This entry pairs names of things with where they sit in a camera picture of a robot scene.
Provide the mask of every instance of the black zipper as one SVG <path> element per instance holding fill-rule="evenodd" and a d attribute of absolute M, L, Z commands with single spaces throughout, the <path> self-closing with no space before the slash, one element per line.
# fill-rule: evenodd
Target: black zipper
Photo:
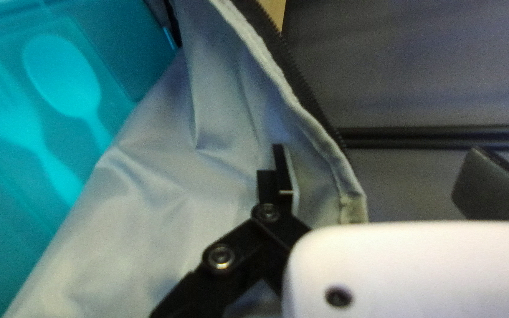
<path fill-rule="evenodd" d="M 286 40 L 266 10 L 257 0 L 231 0 L 231 2 L 244 15 L 249 24 L 252 25 L 257 34 L 265 42 L 266 48 L 270 51 L 274 61 L 276 61 L 284 72 L 287 82 L 292 87 L 293 93 L 299 99 L 302 107 L 317 119 L 342 150 L 347 150 L 343 137 L 339 131 L 331 125 L 329 119 L 325 117 L 313 90 L 294 60 L 292 51 L 288 47 Z"/>

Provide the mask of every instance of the black metal bracket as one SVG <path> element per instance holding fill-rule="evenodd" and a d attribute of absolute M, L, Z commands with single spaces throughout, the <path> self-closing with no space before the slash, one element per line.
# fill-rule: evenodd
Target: black metal bracket
<path fill-rule="evenodd" d="M 263 279 L 278 295 L 294 243 L 310 228 L 292 215 L 293 190 L 282 145 L 276 170 L 257 170 L 258 204 L 251 218 L 209 245 L 202 262 L 151 313 L 151 318 L 220 318 Z"/>

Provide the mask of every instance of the gray panel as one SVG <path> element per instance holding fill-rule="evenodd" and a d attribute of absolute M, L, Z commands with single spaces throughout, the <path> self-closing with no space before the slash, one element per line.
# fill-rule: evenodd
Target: gray panel
<path fill-rule="evenodd" d="M 290 0 L 296 60 L 337 127 L 509 123 L 509 1 Z"/>

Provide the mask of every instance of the screw head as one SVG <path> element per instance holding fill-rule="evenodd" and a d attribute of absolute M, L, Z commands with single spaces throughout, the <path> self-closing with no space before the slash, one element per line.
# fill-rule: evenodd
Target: screw head
<path fill-rule="evenodd" d="M 329 289 L 325 299 L 331 306 L 338 308 L 349 306 L 353 300 L 349 292 L 338 287 Z"/>
<path fill-rule="evenodd" d="M 274 222 L 280 217 L 280 212 L 272 203 L 264 203 L 258 206 L 257 216 L 266 222 Z"/>
<path fill-rule="evenodd" d="M 235 261 L 235 252 L 227 244 L 217 244 L 208 253 L 208 262 L 215 269 L 226 269 Z"/>

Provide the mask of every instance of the black hole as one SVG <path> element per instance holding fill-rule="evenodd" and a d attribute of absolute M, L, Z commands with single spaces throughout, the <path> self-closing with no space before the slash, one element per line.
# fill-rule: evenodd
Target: black hole
<path fill-rule="evenodd" d="M 347 307 L 352 301 L 350 293 L 339 288 L 332 288 L 328 290 L 325 295 L 325 299 L 327 299 L 327 302 L 331 306 L 335 307 Z"/>

